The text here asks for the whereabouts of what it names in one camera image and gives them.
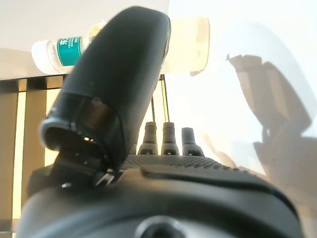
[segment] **bottle label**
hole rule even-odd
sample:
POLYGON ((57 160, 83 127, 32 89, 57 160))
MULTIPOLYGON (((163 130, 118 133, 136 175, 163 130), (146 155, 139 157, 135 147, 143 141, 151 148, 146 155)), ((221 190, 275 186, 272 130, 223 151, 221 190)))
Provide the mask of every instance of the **bottle label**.
POLYGON ((82 37, 61 38, 57 41, 57 54, 63 66, 75 65, 81 56, 82 37))

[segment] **wooden panel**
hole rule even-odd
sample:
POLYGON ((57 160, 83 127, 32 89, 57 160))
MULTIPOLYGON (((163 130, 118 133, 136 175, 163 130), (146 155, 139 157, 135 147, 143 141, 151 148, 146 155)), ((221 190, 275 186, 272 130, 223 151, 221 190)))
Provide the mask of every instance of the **wooden panel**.
MULTIPOLYGON (((11 231, 14 145, 18 87, 16 82, 0 82, 0 232, 11 231)), ((10 238, 11 234, 0 234, 10 238)))
POLYGON ((22 206, 27 200, 27 182, 33 170, 44 166, 45 150, 40 144, 38 128, 46 117, 46 82, 41 78, 28 79, 26 85, 23 166, 22 166, 22 206))

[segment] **white wall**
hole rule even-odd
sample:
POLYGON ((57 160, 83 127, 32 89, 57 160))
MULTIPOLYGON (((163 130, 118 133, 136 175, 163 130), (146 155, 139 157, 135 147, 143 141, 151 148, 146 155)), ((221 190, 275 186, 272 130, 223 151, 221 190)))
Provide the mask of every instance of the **white wall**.
POLYGON ((38 40, 82 36, 132 5, 168 11, 169 0, 4 0, 0 7, 0 47, 30 51, 38 40))
POLYGON ((209 18, 211 42, 205 71, 166 75, 177 134, 193 127, 206 156, 283 190, 310 238, 317 237, 315 2, 171 0, 171 17, 209 18))

